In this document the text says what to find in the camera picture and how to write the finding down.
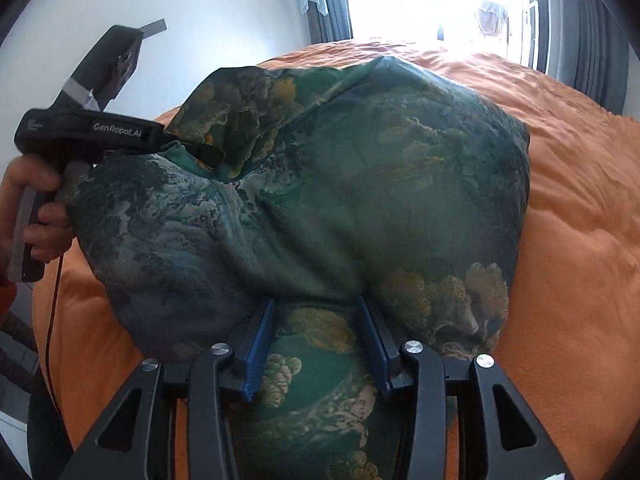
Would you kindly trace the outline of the person's left hand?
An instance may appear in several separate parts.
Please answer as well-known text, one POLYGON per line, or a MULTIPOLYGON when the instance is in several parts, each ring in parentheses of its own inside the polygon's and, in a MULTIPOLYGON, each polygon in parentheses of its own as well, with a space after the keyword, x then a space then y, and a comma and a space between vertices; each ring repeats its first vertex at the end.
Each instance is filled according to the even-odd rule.
MULTIPOLYGON (((1 182, 2 281, 8 272, 15 219, 24 188, 32 186, 41 192, 56 192, 61 182, 58 173, 36 155, 18 156, 6 167, 1 182)), ((25 229, 24 240, 32 246, 32 256, 47 263, 70 249, 75 234, 63 203, 44 204, 38 210, 37 219, 34 226, 25 229)))

